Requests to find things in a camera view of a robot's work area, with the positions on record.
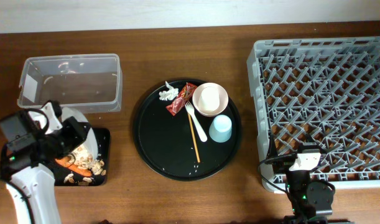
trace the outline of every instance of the wooden table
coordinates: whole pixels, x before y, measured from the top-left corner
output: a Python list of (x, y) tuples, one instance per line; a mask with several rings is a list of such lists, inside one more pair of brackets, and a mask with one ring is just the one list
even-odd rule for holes
[[(56, 187), (63, 223), (262, 222), (291, 214), (285, 195), (267, 192), (256, 173), (256, 116), (246, 59), (262, 39), (380, 35), (380, 22), (287, 24), (191, 29), (101, 30), (0, 35), (0, 118), (13, 113), (28, 57), (116, 53), (124, 74), (120, 113), (87, 114), (111, 131), (110, 169), (101, 187)], [(179, 77), (217, 82), (241, 114), (243, 141), (223, 171), (179, 182), (148, 168), (132, 140), (132, 120), (144, 93)], [(0, 150), (5, 139), (0, 132)], [(339, 190), (331, 219), (380, 223), (380, 189)], [(15, 223), (12, 199), (0, 182), (0, 223)]]

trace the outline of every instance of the white fork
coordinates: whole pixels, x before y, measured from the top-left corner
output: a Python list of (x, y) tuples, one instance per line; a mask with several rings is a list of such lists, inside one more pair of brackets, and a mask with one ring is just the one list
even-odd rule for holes
[(202, 129), (201, 124), (198, 122), (197, 117), (195, 116), (195, 110), (194, 107), (190, 102), (186, 102), (184, 105), (185, 109), (187, 110), (187, 113), (189, 113), (192, 117), (192, 120), (194, 121), (195, 124), (195, 129), (197, 129), (197, 133), (201, 139), (201, 141), (206, 142), (208, 140), (208, 137), (206, 136), (205, 132)]

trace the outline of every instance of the wooden stick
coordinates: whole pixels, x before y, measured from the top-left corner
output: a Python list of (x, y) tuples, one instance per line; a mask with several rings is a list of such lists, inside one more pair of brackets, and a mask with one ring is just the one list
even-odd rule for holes
[(187, 114), (188, 114), (188, 120), (190, 122), (192, 141), (194, 142), (195, 154), (197, 155), (198, 163), (200, 163), (201, 160), (200, 160), (200, 155), (198, 154), (197, 142), (195, 141), (194, 129), (192, 128), (191, 115), (189, 113), (187, 113)]

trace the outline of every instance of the black plate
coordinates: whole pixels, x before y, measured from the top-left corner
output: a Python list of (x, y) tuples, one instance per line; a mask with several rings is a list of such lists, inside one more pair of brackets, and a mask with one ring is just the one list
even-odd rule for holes
[[(108, 165), (109, 165), (109, 144), (111, 142), (110, 134), (106, 128), (93, 128), (95, 132), (96, 141), (98, 145), (98, 154), (97, 160), (103, 160), (104, 166), (103, 169), (107, 170), (106, 175), (92, 175), (92, 183), (89, 183), (88, 186), (99, 186), (103, 185), (107, 181), (108, 175)], [(79, 182), (83, 181), (83, 176), (75, 172), (72, 172), (70, 169), (58, 165), (55, 161), (45, 164), (54, 174), (54, 186), (78, 186)], [(69, 181), (64, 183), (64, 179), (68, 174), (73, 174), (73, 179), (75, 182), (73, 184)]]
[[(169, 84), (180, 91), (186, 82), (197, 86), (205, 83), (201, 80), (179, 80)], [(134, 120), (134, 143), (144, 162), (157, 173), (175, 180), (199, 180), (220, 171), (241, 144), (241, 119), (233, 101), (229, 99), (227, 108), (221, 113), (230, 117), (233, 124), (231, 138), (224, 143), (214, 142), (209, 137), (214, 117), (202, 116), (195, 110), (195, 116), (208, 136), (207, 142), (201, 142), (193, 125), (201, 160), (198, 163), (187, 112), (182, 108), (172, 116), (166, 109), (172, 101), (159, 100), (159, 92), (163, 90), (167, 88), (158, 88), (142, 102)]]

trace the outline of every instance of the white wall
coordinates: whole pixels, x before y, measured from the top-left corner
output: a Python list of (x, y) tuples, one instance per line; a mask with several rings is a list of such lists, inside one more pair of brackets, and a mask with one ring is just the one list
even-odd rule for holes
[(0, 0), (0, 33), (380, 20), (380, 0)]

